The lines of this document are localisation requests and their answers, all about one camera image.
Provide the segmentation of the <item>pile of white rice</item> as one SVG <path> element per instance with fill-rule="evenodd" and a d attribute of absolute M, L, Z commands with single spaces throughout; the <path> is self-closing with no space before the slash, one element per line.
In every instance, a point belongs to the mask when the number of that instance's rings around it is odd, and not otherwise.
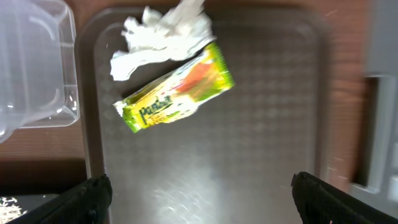
<path fill-rule="evenodd" d="M 15 197 L 1 197 L 0 203 L 0 222 L 6 224 L 11 222 L 26 213 L 27 210 L 23 210 L 17 205 L 18 200 Z"/>

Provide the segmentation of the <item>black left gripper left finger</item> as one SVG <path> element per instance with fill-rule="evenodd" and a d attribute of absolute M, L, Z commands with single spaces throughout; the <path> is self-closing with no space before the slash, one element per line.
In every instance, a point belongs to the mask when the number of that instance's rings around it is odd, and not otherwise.
<path fill-rule="evenodd" d="M 112 196 L 107 175 L 92 177 L 10 224 L 104 224 Z"/>

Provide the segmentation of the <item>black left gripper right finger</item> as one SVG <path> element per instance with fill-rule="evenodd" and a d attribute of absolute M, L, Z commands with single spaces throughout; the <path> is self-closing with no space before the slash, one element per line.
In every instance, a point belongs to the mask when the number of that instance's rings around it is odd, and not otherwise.
<path fill-rule="evenodd" d="M 304 224 L 397 224 L 397 219 L 308 172 L 292 178 L 292 196 Z"/>

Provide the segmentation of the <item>yellow snack wrapper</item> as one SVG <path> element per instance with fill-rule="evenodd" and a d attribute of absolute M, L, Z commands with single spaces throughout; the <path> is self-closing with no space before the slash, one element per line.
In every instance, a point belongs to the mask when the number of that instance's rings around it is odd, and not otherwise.
<path fill-rule="evenodd" d="M 113 106 L 127 126 L 137 133 L 156 124 L 186 118 L 233 86 L 221 50 L 212 42 L 191 61 Z"/>

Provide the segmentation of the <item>white tissue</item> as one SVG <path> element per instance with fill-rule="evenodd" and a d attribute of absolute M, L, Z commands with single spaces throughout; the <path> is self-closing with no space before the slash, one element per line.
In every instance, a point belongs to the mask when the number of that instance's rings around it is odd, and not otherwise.
<path fill-rule="evenodd" d="M 140 22 L 128 17 L 121 32 L 128 51 L 113 53 L 113 80 L 126 81 L 138 67 L 150 63 L 186 60 L 214 41 L 211 19 L 204 13 L 203 3 L 182 0 L 164 15 L 146 6 Z"/>

